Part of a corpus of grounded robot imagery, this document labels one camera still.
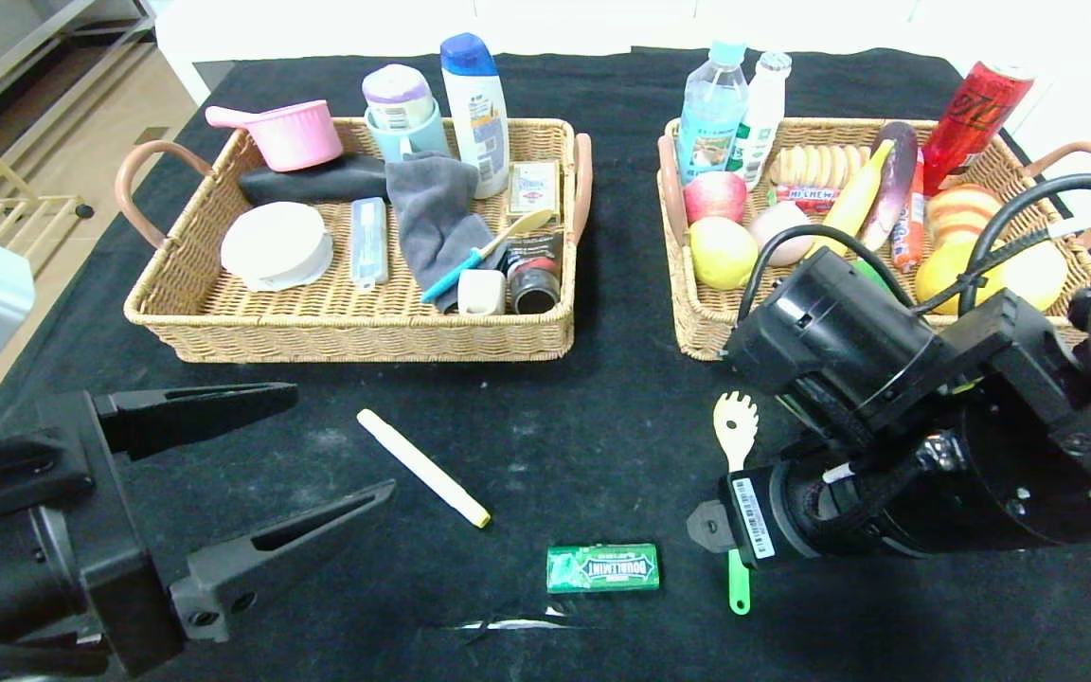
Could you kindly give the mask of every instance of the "basket handle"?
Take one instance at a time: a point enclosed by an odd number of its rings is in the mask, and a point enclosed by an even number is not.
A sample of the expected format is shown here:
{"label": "basket handle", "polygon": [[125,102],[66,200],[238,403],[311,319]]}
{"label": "basket handle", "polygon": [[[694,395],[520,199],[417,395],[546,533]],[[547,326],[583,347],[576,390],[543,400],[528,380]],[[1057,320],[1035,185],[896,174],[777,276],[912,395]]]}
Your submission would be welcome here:
{"label": "basket handle", "polygon": [[146,163],[147,158],[164,152],[170,152],[179,156],[179,158],[185,160],[200,175],[213,175],[213,167],[208,165],[207,160],[201,159],[200,156],[192,153],[188,147],[182,146],[182,144],[167,142],[166,140],[154,140],[139,144],[120,163],[116,184],[117,206],[120,206],[120,212],[125,214],[125,219],[130,224],[133,224],[133,228],[137,229],[137,232],[142,234],[142,237],[146,238],[146,241],[151,242],[151,247],[155,247],[155,249],[163,247],[166,236],[159,232],[159,228],[154,227],[151,219],[142,215],[137,204],[133,202],[133,177],[137,175],[137,168],[143,163]]}
{"label": "basket handle", "polygon": [[[1024,174],[1029,177],[1042,175],[1045,169],[1050,168],[1053,164],[1058,163],[1058,160],[1064,158],[1064,156],[1072,154],[1074,152],[1086,152],[1091,154],[1091,142],[1081,140],[1079,142],[1066,143],[1064,146],[1057,147],[1057,149],[1053,149],[1050,154],[1043,156],[1042,159],[1038,159],[1028,165],[1028,167],[1024,168]],[[1075,239],[1077,239],[1077,242],[1079,242],[1079,244],[1083,248],[1091,248],[1091,229],[1086,230],[1086,232],[1078,234]]]}
{"label": "basket handle", "polygon": [[671,232],[676,237],[676,246],[684,247],[688,215],[685,213],[685,200],[680,191],[676,148],[671,143],[671,135],[668,134],[659,135],[659,169],[663,172],[663,206],[668,211]]}
{"label": "basket handle", "polygon": [[571,242],[577,246],[592,210],[592,136],[588,133],[575,135],[575,229],[571,232]]}

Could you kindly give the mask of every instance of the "black tablecloth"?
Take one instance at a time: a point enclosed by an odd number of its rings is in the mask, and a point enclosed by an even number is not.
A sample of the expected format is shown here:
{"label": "black tablecloth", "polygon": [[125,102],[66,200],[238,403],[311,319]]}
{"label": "black tablecloth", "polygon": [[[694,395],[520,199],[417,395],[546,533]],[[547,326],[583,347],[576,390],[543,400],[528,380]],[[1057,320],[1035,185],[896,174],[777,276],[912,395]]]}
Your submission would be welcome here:
{"label": "black tablecloth", "polygon": [[[676,348],[655,186],[655,139],[703,60],[658,50],[499,58],[513,116],[563,118],[594,139],[576,344],[562,361],[179,362],[121,315],[151,250],[113,222],[0,388],[0,435],[32,423],[35,403],[56,392],[300,384],[289,412],[125,466],[166,582],[201,545],[398,480],[337,560],[249,613],[230,643],[191,646],[149,679],[1091,679],[1091,545],[806,562],[755,575],[752,613],[729,612],[727,561],[692,543],[684,522],[724,470],[710,407],[744,384]],[[359,116],[360,79],[387,61],[241,63],[209,103],[261,111],[326,97],[336,116]],[[404,61],[442,95],[434,57]],[[787,111],[935,119],[957,83],[935,58],[800,53]],[[178,141],[212,159],[227,134],[196,116]],[[196,181],[165,159],[137,204],[169,226]],[[473,529],[385,454],[356,423],[365,406],[484,502],[491,526]],[[795,427],[775,403],[762,414],[757,454],[767,455]],[[546,548],[598,541],[657,543],[662,590],[565,599],[572,630],[471,641],[445,629],[540,613]]]}

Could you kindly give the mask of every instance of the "white marker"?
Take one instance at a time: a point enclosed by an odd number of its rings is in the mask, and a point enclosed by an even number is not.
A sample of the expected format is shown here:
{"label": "white marker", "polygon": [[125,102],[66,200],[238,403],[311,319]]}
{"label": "white marker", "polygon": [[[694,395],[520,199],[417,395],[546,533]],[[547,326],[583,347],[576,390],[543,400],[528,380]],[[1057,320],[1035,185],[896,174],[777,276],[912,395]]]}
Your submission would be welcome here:
{"label": "white marker", "polygon": [[478,504],[466,489],[436,466],[436,463],[429,460],[428,455],[416,448],[415,444],[395,431],[394,427],[382,421],[380,416],[372,410],[363,409],[356,414],[356,421],[360,422],[360,427],[364,427],[364,431],[372,433],[383,448],[389,450],[389,453],[410,469],[411,474],[423,480],[428,488],[432,488],[432,492],[441,495],[441,500],[448,502],[451,507],[464,515],[466,521],[480,528],[491,523],[491,514]]}

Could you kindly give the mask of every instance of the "gray towel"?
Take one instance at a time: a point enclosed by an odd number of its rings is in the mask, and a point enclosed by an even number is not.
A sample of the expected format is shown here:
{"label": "gray towel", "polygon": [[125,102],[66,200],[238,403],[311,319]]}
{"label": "gray towel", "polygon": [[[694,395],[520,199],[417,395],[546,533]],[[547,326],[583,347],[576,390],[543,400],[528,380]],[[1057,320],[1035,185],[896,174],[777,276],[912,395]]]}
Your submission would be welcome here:
{"label": "gray towel", "polygon": [[[398,246],[421,289],[442,276],[494,238],[482,217],[469,212],[478,170],[439,152],[409,154],[403,161],[385,164],[385,190],[398,215]],[[494,270],[506,247],[499,244],[479,264]],[[436,299],[437,310],[457,303],[457,288]]]}

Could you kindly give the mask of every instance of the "doublemint gum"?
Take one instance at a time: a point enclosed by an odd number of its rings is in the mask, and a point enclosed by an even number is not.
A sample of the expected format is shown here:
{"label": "doublemint gum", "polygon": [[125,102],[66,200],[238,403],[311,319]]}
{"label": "doublemint gum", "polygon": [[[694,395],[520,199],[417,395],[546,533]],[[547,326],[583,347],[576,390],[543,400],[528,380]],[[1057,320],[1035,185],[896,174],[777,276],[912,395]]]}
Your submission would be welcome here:
{"label": "doublemint gum", "polygon": [[655,545],[592,545],[588,548],[549,548],[546,552],[546,591],[607,593],[657,590],[659,560]]}

